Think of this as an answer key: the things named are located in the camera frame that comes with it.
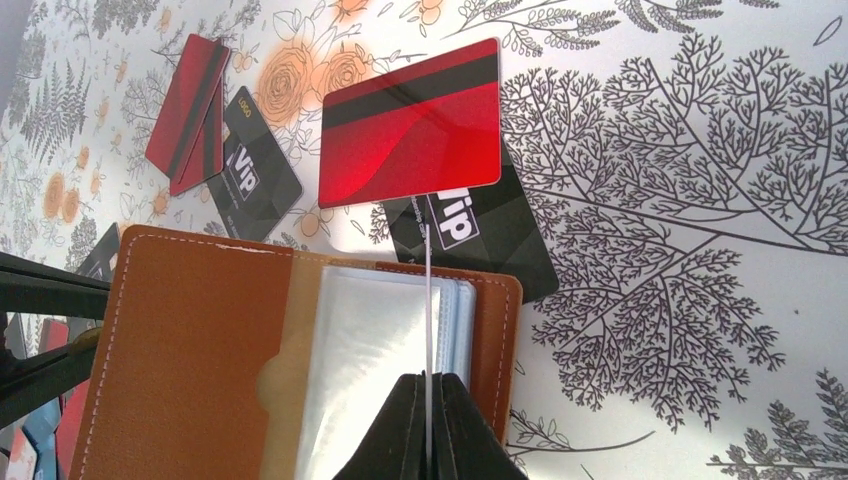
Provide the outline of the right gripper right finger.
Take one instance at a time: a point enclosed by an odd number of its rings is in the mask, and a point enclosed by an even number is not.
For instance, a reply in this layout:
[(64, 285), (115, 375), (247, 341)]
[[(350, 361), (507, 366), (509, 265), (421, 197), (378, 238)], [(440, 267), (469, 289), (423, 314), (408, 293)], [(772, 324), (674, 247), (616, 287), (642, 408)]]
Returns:
[(439, 373), (433, 387), (433, 477), (524, 480), (459, 377)]

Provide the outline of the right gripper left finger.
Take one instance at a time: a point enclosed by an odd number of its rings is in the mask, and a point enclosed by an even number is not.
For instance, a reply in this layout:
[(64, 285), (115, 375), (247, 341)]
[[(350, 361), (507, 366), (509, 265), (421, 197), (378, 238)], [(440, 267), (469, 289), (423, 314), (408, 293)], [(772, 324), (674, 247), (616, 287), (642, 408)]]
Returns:
[(403, 374), (335, 480), (420, 480), (425, 457), (425, 379)]

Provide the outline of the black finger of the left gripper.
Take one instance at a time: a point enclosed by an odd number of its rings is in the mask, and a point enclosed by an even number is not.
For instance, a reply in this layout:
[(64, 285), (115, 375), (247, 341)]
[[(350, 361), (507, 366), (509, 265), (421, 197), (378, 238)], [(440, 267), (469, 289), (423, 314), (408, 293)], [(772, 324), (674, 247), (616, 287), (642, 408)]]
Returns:
[(110, 282), (1, 255), (1, 427), (86, 381)]

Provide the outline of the brown leather card holder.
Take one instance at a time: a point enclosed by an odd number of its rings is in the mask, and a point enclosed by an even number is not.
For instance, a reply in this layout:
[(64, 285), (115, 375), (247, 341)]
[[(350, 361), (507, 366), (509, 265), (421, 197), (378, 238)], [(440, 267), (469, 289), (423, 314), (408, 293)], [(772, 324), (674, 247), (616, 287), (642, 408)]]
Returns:
[(459, 377), (503, 446), (512, 276), (128, 228), (70, 477), (334, 479), (403, 374)]

